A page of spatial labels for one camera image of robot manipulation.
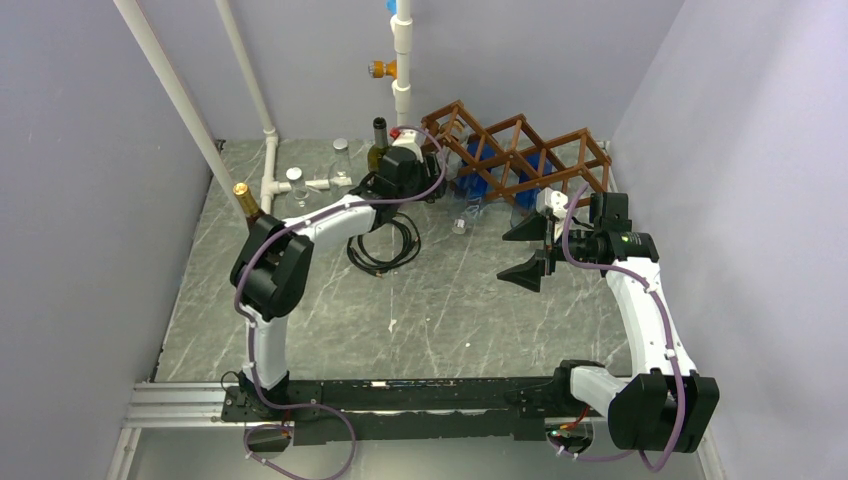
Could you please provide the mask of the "dark green wine bottle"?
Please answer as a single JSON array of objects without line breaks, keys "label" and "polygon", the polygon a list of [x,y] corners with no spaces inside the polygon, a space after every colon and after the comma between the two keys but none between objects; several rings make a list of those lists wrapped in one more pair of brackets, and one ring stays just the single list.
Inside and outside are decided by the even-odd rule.
[{"label": "dark green wine bottle", "polygon": [[388,151],[390,144],[388,140],[387,121],[383,117],[375,117],[372,122],[374,142],[368,150],[367,168],[369,172],[377,172],[380,159]]}]

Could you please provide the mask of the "clear glass bottle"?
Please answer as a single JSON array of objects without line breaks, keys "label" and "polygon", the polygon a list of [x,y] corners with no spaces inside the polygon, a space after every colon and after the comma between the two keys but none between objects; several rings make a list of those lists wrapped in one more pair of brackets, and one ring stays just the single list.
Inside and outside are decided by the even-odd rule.
[{"label": "clear glass bottle", "polygon": [[353,186],[353,168],[348,141],[337,138],[332,143],[333,161],[328,170],[328,186],[335,197],[343,196]]},{"label": "clear glass bottle", "polygon": [[317,210],[321,203],[321,192],[311,188],[300,167],[290,167],[285,172],[290,191],[286,194],[286,206],[292,215],[303,215]]}]

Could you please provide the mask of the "brown gold-capped wine bottle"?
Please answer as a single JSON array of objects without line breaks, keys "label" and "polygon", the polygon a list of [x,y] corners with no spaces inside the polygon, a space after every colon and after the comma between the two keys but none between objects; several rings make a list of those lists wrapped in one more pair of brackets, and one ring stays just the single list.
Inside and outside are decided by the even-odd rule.
[{"label": "brown gold-capped wine bottle", "polygon": [[236,183],[232,188],[232,192],[244,214],[247,227],[252,228],[266,212],[254,198],[247,183]]}]

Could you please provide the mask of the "dark bottle black cap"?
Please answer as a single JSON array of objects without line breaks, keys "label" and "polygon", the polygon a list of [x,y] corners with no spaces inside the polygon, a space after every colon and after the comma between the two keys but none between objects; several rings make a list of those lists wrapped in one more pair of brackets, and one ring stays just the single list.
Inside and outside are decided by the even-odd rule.
[{"label": "dark bottle black cap", "polygon": [[461,151],[465,150],[463,141],[462,135],[456,136],[454,134],[445,134],[441,139],[441,146],[445,153],[445,178],[447,180],[454,180],[463,166],[463,157],[460,154]]}]

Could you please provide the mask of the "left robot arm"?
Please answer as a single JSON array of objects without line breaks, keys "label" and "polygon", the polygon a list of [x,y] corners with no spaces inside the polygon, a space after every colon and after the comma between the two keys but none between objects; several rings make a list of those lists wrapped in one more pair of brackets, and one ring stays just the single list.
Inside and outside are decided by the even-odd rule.
[{"label": "left robot arm", "polygon": [[376,171],[331,205],[285,220],[264,215],[250,228],[230,280],[247,332],[239,384],[258,417],[275,419],[290,403],[288,316],[305,293],[314,253],[380,228],[404,203],[441,197],[445,178],[444,153],[393,146]]}]

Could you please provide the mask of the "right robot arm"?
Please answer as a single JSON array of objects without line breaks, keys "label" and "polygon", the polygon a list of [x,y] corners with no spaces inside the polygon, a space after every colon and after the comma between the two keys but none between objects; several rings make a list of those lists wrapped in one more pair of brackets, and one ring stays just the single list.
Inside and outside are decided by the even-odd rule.
[{"label": "right robot arm", "polygon": [[570,227],[574,200],[550,188],[536,197],[535,210],[504,234],[506,241],[541,241],[527,262],[498,273],[498,279],[533,292],[560,262],[595,270],[617,302],[628,340],[633,374],[624,380],[595,361],[566,360],[549,390],[557,411],[581,408],[605,418],[614,445],[626,452],[660,453],[660,468],[672,453],[697,450],[720,398],[715,379],[702,376],[674,326],[661,282],[652,237],[637,232],[623,193],[590,197],[588,230]]}]

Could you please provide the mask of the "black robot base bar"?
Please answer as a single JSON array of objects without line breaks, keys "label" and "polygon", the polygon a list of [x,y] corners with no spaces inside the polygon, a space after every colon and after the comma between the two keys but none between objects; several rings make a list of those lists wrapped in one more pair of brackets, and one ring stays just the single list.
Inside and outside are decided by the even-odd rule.
[{"label": "black robot base bar", "polygon": [[285,424],[296,446],[356,439],[507,437],[543,441],[585,413],[560,374],[391,380],[290,380],[261,402],[246,381],[225,389],[225,423]]}]

